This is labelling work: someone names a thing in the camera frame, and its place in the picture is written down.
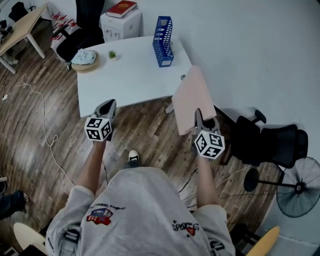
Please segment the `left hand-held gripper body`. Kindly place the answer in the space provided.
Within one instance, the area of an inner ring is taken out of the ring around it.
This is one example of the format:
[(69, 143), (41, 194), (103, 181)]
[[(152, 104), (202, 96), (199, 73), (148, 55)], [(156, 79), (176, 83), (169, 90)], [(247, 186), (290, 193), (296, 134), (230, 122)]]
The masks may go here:
[(93, 116), (86, 119), (84, 131), (87, 138), (94, 142), (110, 141), (114, 131), (110, 112), (107, 116)]

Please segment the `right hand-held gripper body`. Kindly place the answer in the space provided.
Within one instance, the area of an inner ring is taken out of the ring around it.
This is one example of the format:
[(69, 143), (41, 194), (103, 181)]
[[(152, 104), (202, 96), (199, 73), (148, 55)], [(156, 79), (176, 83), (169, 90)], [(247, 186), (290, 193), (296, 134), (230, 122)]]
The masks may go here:
[(204, 158), (217, 159), (225, 150), (225, 138), (217, 133), (202, 130), (193, 142), (197, 153)]

